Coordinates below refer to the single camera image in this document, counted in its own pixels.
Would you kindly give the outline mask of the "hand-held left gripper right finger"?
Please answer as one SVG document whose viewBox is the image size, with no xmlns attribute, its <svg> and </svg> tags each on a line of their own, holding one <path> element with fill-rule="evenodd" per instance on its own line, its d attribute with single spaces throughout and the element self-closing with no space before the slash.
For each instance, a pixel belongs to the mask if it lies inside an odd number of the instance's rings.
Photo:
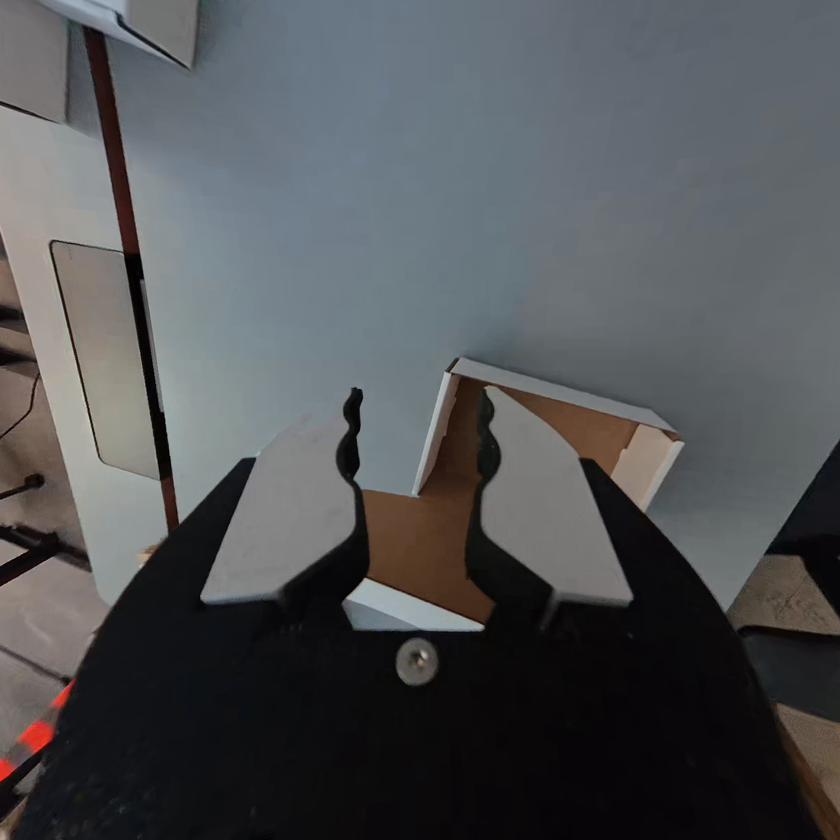
<svg viewBox="0 0 840 840">
<path fill-rule="evenodd" d="M 465 569 L 492 602 L 484 628 L 626 625 L 634 594 L 574 448 L 496 385 L 476 445 Z"/>
</svg>

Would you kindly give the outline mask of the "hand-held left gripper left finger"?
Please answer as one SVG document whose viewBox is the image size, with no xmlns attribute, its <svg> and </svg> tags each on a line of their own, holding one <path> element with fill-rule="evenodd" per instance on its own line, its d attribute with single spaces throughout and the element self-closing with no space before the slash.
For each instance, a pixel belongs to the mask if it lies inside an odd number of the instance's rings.
<svg viewBox="0 0 840 840">
<path fill-rule="evenodd" d="M 336 414 L 303 417 L 263 447 L 201 592 L 205 606 L 338 608 L 370 568 L 360 468 L 361 388 Z"/>
</svg>

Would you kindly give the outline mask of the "orange striped object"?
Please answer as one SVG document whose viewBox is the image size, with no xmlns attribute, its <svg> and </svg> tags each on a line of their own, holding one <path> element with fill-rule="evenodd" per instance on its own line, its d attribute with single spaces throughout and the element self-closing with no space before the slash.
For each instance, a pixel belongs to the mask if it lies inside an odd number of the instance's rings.
<svg viewBox="0 0 840 840">
<path fill-rule="evenodd" d="M 47 710 L 21 732 L 13 745 L 1 758 L 1 783 L 12 783 L 13 779 L 31 769 L 33 762 L 42 757 L 44 750 L 56 735 L 60 713 L 63 711 L 76 683 L 71 679 L 62 691 L 49 703 Z"/>
</svg>

